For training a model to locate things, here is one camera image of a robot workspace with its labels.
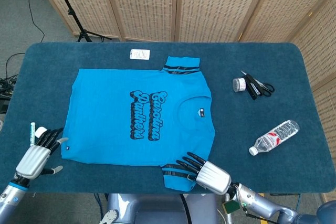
white card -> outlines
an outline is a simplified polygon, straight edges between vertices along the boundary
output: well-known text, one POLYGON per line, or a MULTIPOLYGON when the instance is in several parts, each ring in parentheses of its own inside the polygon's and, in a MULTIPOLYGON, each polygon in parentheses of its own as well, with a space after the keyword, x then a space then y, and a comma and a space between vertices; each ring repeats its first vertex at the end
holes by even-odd
POLYGON ((130 59, 132 60, 149 60, 150 50, 131 49, 130 59))

blue tablecloth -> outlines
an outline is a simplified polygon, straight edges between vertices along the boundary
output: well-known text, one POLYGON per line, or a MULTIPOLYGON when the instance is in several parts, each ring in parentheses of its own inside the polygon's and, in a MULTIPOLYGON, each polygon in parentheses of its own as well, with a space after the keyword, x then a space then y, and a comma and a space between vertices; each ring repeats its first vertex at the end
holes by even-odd
MULTIPOLYGON (((4 188, 29 148, 30 122, 49 129, 65 124, 71 86, 79 68, 162 69, 168 56, 200 57, 212 92, 216 130, 209 160, 232 180, 258 192, 326 192, 335 187, 335 171, 299 49, 288 43, 59 43, 32 45, 26 53, 0 134, 0 185, 4 188), (150 60, 131 60, 131 49, 150 49, 150 60), (276 91, 252 100, 235 93, 232 79, 240 70, 276 91), (293 119, 299 133, 266 154, 251 156, 255 140, 293 119)), ((158 167, 87 165, 60 158, 57 175, 31 182, 32 191, 99 193, 175 193, 164 188, 158 167)), ((193 193, 205 192, 196 186, 193 193)))

blue t-shirt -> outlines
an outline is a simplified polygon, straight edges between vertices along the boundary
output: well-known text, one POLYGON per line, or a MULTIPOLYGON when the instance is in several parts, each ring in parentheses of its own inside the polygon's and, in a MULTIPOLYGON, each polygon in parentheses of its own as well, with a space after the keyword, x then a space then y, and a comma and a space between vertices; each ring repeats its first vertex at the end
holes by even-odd
POLYGON ((195 183, 175 161, 186 152, 207 159, 215 134, 199 62, 168 57, 162 70, 79 69, 62 158, 161 166, 166 187, 191 190, 195 183))

wicker room divider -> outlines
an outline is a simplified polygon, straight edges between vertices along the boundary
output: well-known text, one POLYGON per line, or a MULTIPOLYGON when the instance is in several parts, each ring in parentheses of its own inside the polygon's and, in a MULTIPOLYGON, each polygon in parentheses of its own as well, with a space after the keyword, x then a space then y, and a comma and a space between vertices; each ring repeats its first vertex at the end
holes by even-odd
MULTIPOLYGON (((78 34, 64 1, 49 1, 70 31, 78 34)), ((121 41, 296 44, 336 166, 336 0, 69 1, 85 29, 121 41)), ((324 199, 336 199, 336 191, 324 194, 324 199)))

plastic bottle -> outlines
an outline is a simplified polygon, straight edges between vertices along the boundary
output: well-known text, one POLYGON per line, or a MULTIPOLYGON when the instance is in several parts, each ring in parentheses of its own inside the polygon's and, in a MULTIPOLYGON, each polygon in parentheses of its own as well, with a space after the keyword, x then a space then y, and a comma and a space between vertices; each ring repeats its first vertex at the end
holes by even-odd
POLYGON ((287 120, 257 139, 248 151, 255 156, 260 152, 269 152, 279 144, 294 136, 300 130, 297 122, 287 120))

